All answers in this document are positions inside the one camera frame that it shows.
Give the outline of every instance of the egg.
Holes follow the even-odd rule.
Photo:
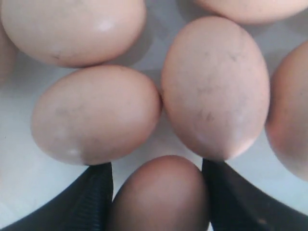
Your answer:
[[[13,71],[17,56],[17,48],[7,37],[2,23],[0,23],[0,85],[4,83]]]
[[[117,65],[76,71],[38,100],[32,135],[51,157],[98,165],[131,153],[154,130],[161,113],[155,84]]]
[[[263,130],[269,74],[252,37],[215,16],[176,36],[162,70],[163,102],[181,141],[209,160],[246,151]]]
[[[2,21],[33,58],[84,67],[125,53],[145,25],[146,6],[143,0],[3,0]]]
[[[308,181],[308,41],[280,64],[271,81],[269,142],[292,173]]]
[[[205,231],[208,192],[202,173],[179,156],[154,159],[135,171],[113,202],[107,231]]]
[[[282,20],[308,7],[307,0],[194,0],[206,10],[243,24]]]

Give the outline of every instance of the light brown egg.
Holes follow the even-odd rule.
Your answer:
[[[133,173],[115,197],[107,231],[205,231],[209,200],[202,173],[164,156]]]
[[[146,20],[143,0],[3,0],[16,46],[48,64],[80,67],[125,53]]]
[[[308,41],[281,63],[271,82],[271,106],[266,124],[278,159],[308,181]]]
[[[90,67],[60,79],[41,96],[32,135],[55,159],[97,165],[145,142],[160,113],[156,86],[144,74],[116,65]]]
[[[307,0],[193,0],[199,6],[243,24],[264,24],[297,14]]]
[[[247,150],[268,114],[261,51],[244,29],[220,17],[200,18],[180,31],[167,54],[162,89],[175,133],[210,160]]]
[[[0,85],[13,71],[17,56],[17,48],[7,37],[2,23],[0,23]]]

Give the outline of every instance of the black plastic object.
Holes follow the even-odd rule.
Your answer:
[[[104,231],[112,196],[111,164],[89,167],[48,204],[2,231]]]
[[[203,174],[214,231],[308,231],[307,216],[269,197],[227,164],[204,160]]]

